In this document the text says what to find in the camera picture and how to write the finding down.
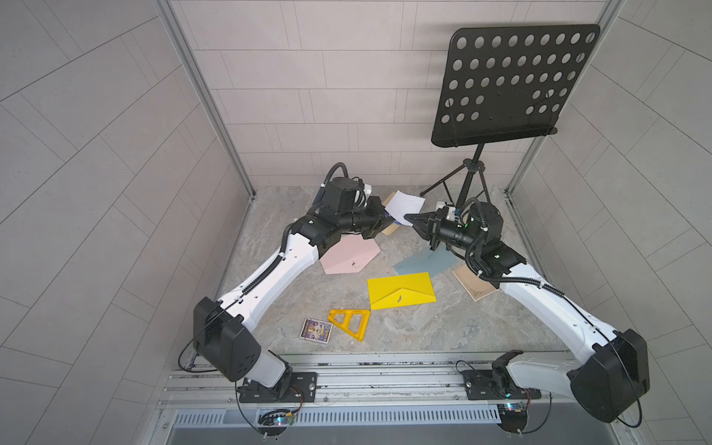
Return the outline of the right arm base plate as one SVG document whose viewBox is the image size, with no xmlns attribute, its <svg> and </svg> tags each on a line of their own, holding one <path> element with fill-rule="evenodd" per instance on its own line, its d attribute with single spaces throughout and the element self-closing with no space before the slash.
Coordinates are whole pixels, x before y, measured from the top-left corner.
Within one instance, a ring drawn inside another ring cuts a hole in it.
<svg viewBox="0 0 712 445">
<path fill-rule="evenodd" d="M 491 370 L 459 370 L 465 386 L 465 394 L 469 401 L 528 401 L 541 400 L 539 389 L 522 389 L 511 384 L 505 388 L 499 386 L 492 377 Z"/>
</svg>

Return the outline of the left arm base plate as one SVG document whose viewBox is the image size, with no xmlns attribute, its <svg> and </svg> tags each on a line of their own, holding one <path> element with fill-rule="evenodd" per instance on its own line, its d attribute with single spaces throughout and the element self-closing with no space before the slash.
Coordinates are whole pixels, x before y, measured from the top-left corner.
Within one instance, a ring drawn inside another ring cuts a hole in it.
<svg viewBox="0 0 712 445">
<path fill-rule="evenodd" d="M 314 402 L 317 379 L 318 374 L 314 372 L 291 372 L 273 388 L 246 379 L 237 388 L 238 398 L 241 403 Z"/>
</svg>

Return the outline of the kraft tan envelope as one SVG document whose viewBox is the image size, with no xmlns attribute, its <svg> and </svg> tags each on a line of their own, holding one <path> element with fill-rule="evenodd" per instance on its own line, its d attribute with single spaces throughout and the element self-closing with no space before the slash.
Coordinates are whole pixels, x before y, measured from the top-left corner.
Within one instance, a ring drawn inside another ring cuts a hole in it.
<svg viewBox="0 0 712 445">
<path fill-rule="evenodd" d="M 395 197 L 396 193 L 392 192 L 384 201 L 383 205 L 387 206 L 389 205 L 389 202 Z M 386 227 L 383 231 L 383 235 L 392 235 L 400 226 L 396 221 L 393 221 L 388 227 Z"/>
</svg>

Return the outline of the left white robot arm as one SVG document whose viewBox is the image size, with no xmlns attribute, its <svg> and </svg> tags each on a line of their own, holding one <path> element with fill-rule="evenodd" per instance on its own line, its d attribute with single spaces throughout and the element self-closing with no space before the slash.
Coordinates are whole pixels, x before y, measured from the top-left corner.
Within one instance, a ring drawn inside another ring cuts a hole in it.
<svg viewBox="0 0 712 445">
<path fill-rule="evenodd" d="M 291 386 L 292 367 L 263 348 L 252 332 L 270 306 L 306 269 L 317 263 L 343 235 L 371 239 L 394 222 L 380 198 L 334 211 L 315 203 L 288 224 L 279 248 L 253 274 L 218 300 L 204 298 L 194 308 L 194 334 L 187 344 L 233 383 L 256 382 L 278 399 Z"/>
</svg>

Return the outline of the pink envelope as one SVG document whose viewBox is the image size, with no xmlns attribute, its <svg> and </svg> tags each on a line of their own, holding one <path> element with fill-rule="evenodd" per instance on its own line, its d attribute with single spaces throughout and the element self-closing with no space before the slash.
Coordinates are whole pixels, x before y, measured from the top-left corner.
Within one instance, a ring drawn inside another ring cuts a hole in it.
<svg viewBox="0 0 712 445">
<path fill-rule="evenodd" d="M 357 274 L 380 254 L 374 239 L 345 235 L 320 259 L 326 274 Z"/>
</svg>

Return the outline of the white blue floral letter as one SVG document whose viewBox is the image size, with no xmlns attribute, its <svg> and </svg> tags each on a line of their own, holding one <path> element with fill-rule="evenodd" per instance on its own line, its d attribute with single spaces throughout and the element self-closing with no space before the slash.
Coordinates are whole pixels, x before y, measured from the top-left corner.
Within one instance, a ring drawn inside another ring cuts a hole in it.
<svg viewBox="0 0 712 445">
<path fill-rule="evenodd" d="M 402 191 L 396 191 L 385 205 L 386 212 L 395 220 L 397 224 L 404 226 L 412 226 L 405 219 L 406 214 L 420 213 L 426 199 L 419 196 L 405 194 Z"/>
</svg>

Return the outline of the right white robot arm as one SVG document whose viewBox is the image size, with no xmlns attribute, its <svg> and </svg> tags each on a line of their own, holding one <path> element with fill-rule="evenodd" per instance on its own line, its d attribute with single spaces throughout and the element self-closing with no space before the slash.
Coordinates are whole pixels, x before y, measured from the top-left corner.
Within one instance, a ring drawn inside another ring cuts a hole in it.
<svg viewBox="0 0 712 445">
<path fill-rule="evenodd" d="M 492 364 L 492 382 L 501 395 L 539 389 L 572 398 L 595 419 L 611 423 L 639 406 L 650 389 L 648 351 L 634 330 L 619 331 L 599 320 L 546 281 L 501 239 L 504 220 L 490 203 L 476 201 L 463 222 L 446 208 L 405 215 L 432 248 L 463 250 L 468 270 L 517 300 L 553 331 L 573 357 L 538 359 L 512 350 Z"/>
</svg>

